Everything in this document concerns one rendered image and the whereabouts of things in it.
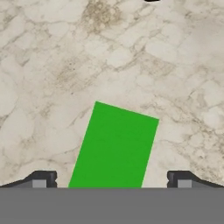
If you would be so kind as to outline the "green sponge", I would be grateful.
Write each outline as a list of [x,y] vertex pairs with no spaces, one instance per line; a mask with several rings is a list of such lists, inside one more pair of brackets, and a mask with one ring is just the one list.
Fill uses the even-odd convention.
[[157,127],[157,118],[97,102],[68,186],[141,187]]

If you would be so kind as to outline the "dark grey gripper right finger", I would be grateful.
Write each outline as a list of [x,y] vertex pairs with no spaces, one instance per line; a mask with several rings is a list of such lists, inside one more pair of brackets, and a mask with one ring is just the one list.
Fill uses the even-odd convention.
[[223,185],[218,185],[201,179],[190,171],[168,171],[167,179],[168,188],[223,188]]

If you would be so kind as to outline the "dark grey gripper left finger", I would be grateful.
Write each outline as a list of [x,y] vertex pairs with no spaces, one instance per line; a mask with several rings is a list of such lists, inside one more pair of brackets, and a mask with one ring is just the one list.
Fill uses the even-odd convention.
[[56,188],[56,171],[34,171],[24,179],[3,185],[4,188]]

